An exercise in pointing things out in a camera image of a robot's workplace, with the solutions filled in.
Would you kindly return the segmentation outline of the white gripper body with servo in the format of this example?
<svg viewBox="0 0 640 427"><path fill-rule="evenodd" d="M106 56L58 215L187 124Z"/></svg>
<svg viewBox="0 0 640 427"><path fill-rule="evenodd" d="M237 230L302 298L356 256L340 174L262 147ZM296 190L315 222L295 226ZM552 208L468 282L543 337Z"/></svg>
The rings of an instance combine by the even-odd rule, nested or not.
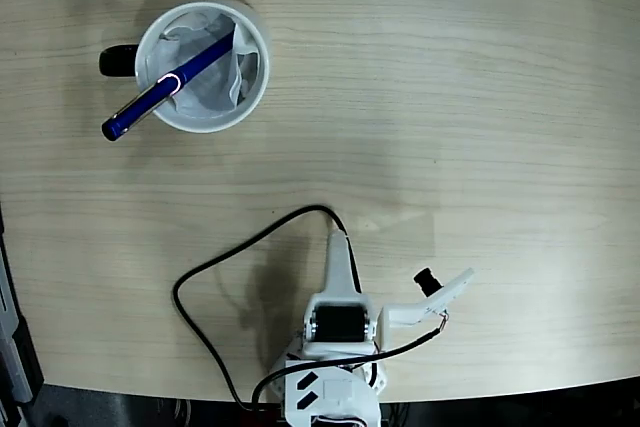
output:
<svg viewBox="0 0 640 427"><path fill-rule="evenodd" d="M320 292L305 311L304 357L354 357L376 352L377 320L366 294Z"/></svg>

